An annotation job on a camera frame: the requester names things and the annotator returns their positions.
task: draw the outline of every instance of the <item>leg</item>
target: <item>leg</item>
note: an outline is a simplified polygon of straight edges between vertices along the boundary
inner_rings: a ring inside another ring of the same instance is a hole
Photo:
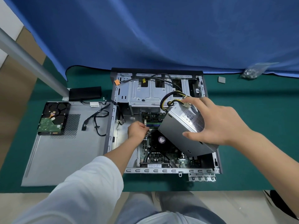
[[[159,213],[152,201],[151,192],[130,192],[115,224],[136,224],[140,220]]]
[[[178,212],[206,223],[225,223],[191,192],[157,192],[162,211]]]

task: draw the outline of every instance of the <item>white label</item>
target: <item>white label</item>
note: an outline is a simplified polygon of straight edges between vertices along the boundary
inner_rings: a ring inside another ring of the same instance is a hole
[[[147,168],[162,168],[162,164],[148,164]]]
[[[195,132],[201,132],[204,129],[204,119],[199,111],[189,108],[181,115],[181,119]]]
[[[91,107],[99,107],[100,106],[99,102],[90,102],[89,104]]]

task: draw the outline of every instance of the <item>green table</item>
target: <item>green table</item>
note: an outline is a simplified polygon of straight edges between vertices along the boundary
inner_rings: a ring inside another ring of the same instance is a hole
[[[68,82],[47,58],[44,67],[67,87],[102,86],[103,95],[111,97],[110,72],[85,67],[71,67]],[[238,74],[225,75],[226,84],[217,82],[218,75],[205,75],[209,97],[218,105],[232,106],[250,128],[264,134],[289,156],[299,161],[298,111],[299,79],[261,75],[255,80],[241,79]],[[0,193],[51,192],[50,187],[21,187],[21,181],[36,136],[40,114],[46,101],[59,101],[61,96],[37,80],[27,111],[21,121],[0,171]],[[205,191],[272,189],[269,182],[237,150],[219,147],[223,174],[217,182],[188,182],[177,174],[124,174],[124,191]],[[290,170],[286,173],[292,177]]]

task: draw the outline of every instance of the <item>metal pole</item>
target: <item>metal pole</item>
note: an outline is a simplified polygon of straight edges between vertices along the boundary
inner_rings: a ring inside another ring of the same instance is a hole
[[[0,28],[0,49],[14,58],[22,66],[31,71],[40,80],[50,86],[62,97],[69,96],[69,90],[62,85],[54,76],[29,55],[19,44],[17,44],[4,30]]]

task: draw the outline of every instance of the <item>white sleeve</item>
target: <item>white sleeve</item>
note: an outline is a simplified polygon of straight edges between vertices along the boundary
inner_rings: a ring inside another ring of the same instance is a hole
[[[117,166],[99,156],[67,177],[13,224],[107,223],[122,190],[123,179]]]

